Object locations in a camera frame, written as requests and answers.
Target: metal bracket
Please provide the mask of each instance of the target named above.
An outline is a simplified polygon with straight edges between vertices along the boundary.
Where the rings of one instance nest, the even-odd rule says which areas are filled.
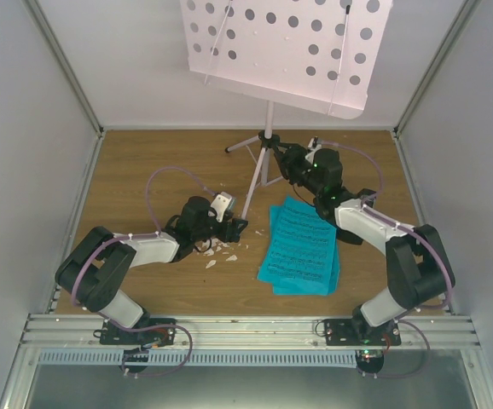
[[[177,323],[174,319],[150,318],[145,326]],[[161,331],[128,332],[120,330],[117,326],[104,321],[102,329],[93,331],[94,337],[99,337],[101,345],[144,345],[158,342],[159,347],[172,345],[175,341],[175,332],[172,329]]]
[[[338,318],[331,320],[324,320],[324,337],[326,344],[329,347],[336,346],[360,346],[363,348],[368,347],[385,347],[387,341],[379,334],[374,334],[368,338],[367,342],[360,341],[352,326],[352,319],[350,318]],[[398,325],[392,323],[391,329],[386,332],[389,337],[391,346],[402,345],[402,339],[400,338],[400,331]]]

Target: gray wall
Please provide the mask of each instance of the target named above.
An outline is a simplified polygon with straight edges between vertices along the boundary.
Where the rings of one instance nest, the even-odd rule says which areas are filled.
[[[95,132],[19,0],[0,0],[0,395],[47,302]]]
[[[493,2],[478,7],[403,141],[493,372]]]
[[[227,129],[264,124],[263,101],[205,87],[189,72],[178,0],[40,4],[104,126]],[[364,113],[348,121],[279,105],[275,126],[390,129],[461,4],[462,0],[395,0]],[[339,0],[328,0],[325,7],[339,8]]]

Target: sheet music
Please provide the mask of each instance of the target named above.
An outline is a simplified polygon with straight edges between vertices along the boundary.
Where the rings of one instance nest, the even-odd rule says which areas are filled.
[[[288,197],[270,209],[271,242],[258,279],[280,295],[334,292],[339,274],[336,229],[315,209]]]

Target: aluminum frame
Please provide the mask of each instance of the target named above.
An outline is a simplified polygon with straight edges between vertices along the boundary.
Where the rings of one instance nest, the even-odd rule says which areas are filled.
[[[194,317],[176,316],[178,324],[187,327],[196,350],[248,351],[267,354],[268,351],[305,354],[355,351],[358,346],[329,347],[317,336],[315,327],[321,317]],[[463,353],[476,403],[480,408],[493,407],[493,388],[487,382],[488,373],[479,346],[478,336],[469,317],[459,315],[412,316],[409,320],[424,331],[431,349],[455,349]],[[115,351],[119,346],[103,346],[93,337],[104,319],[97,315],[34,314],[29,316],[23,332],[14,366],[4,390],[1,409],[24,408],[35,381],[38,359],[44,351],[60,350]],[[398,324],[403,344],[393,349],[419,350],[426,346],[416,331]],[[189,343],[177,333],[175,344],[165,349],[185,351]]]

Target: wooden floor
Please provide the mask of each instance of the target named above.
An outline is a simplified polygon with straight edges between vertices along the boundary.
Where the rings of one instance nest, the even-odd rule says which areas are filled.
[[[256,133],[248,130],[108,132],[77,242],[98,225],[116,233],[153,232],[143,190],[154,170],[171,164],[193,171],[213,190],[236,196],[235,214],[240,214],[254,163],[245,148],[232,153],[225,153],[224,148]],[[311,137],[320,136],[367,152],[380,164],[386,179],[386,190],[377,199],[376,208],[400,221],[416,224],[402,166],[387,132],[282,130],[277,133],[284,141],[306,144]],[[252,150],[258,156],[258,144]],[[347,151],[340,155],[345,185],[351,191],[377,188],[376,171],[366,159]],[[271,167],[277,176],[273,159]],[[304,189],[299,192],[311,197]],[[200,194],[201,190],[186,175],[169,171],[154,180],[151,197],[157,217],[166,222],[180,213],[189,196]],[[174,264],[133,268],[122,290],[152,314],[351,314],[354,307],[386,286],[385,258],[369,245],[338,244],[341,261],[338,290],[329,297],[274,296],[271,285],[256,280],[269,245],[269,206],[282,204],[288,194],[294,195],[285,181],[257,189],[248,214],[250,224],[240,244],[223,248],[214,256],[192,254]],[[233,255],[237,261],[227,262]],[[210,260],[216,264],[206,268]],[[56,312],[81,314],[82,310],[72,307],[63,291]]]

